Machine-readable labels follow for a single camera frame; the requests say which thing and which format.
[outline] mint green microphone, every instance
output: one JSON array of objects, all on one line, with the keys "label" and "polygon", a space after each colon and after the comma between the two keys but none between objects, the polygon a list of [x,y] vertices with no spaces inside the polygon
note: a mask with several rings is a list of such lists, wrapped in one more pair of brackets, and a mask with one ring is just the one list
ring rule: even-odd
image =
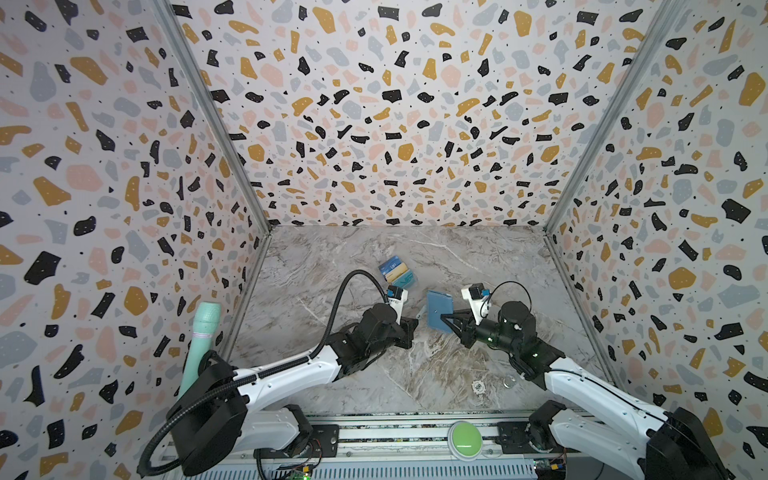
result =
[{"label": "mint green microphone", "polygon": [[181,397],[197,380],[197,367],[200,361],[210,349],[210,342],[219,328],[221,317],[221,304],[214,302],[200,302],[192,322],[192,341],[187,362],[184,364],[184,375],[181,377]]}]

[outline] round button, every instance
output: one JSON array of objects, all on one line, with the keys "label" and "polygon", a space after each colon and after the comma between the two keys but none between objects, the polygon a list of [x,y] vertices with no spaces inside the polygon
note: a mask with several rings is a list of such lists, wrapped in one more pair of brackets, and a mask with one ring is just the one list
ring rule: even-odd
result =
[{"label": "round button", "polygon": [[449,431],[449,448],[461,460],[474,460],[482,450],[482,435],[469,422],[456,422]]}]

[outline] green button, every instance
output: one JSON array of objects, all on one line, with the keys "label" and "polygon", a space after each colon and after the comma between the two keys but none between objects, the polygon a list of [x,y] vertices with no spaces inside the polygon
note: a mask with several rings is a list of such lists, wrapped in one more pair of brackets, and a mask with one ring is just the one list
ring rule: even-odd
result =
[{"label": "green button", "polygon": [[459,422],[453,429],[451,442],[456,450],[464,456],[474,457],[482,449],[482,435],[476,426],[467,422]]}]

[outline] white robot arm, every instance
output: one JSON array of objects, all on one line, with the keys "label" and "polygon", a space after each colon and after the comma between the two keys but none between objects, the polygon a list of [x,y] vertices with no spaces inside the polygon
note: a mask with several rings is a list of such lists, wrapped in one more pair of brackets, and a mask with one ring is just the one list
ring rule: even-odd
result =
[{"label": "white robot arm", "polygon": [[[374,282],[382,303],[367,309],[359,322],[331,334],[344,288],[356,274]],[[355,270],[342,281],[326,331],[315,349],[245,369],[234,369],[211,352],[201,362],[205,365],[199,369],[200,376],[171,408],[167,422],[142,452],[138,473],[142,477],[161,475],[181,466],[186,476],[198,475],[232,451],[276,449],[289,456],[300,454],[312,433],[301,409],[286,406],[264,411],[264,407],[364,370],[390,346],[411,348],[419,321],[402,317],[407,299],[406,290],[390,285],[385,292],[370,273]],[[154,467],[150,465],[152,452],[167,433],[174,438],[178,459]]]},{"label": "white robot arm", "polygon": [[462,345],[470,348],[480,342],[506,352],[510,364],[526,380],[601,421],[585,419],[550,400],[529,417],[522,440],[542,452],[558,445],[578,450],[635,480],[728,478],[695,415],[682,408],[667,412],[587,372],[538,338],[536,319],[522,302],[504,303],[493,320],[482,311],[492,293],[486,296],[482,283],[467,286],[465,291],[472,308],[441,315]]}]

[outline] terrazzo wallpaper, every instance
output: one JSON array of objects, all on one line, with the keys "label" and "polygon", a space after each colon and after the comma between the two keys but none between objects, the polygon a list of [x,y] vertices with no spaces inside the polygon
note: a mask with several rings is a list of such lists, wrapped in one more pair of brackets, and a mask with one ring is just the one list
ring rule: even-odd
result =
[{"label": "terrazzo wallpaper", "polygon": [[552,238],[629,393],[768,468],[768,5],[688,2]]},{"label": "terrazzo wallpaper", "polygon": [[535,225],[660,0],[173,0],[272,225]]},{"label": "terrazzo wallpaper", "polygon": [[147,8],[0,5],[0,478],[138,478],[196,305],[231,321],[255,263]]}]

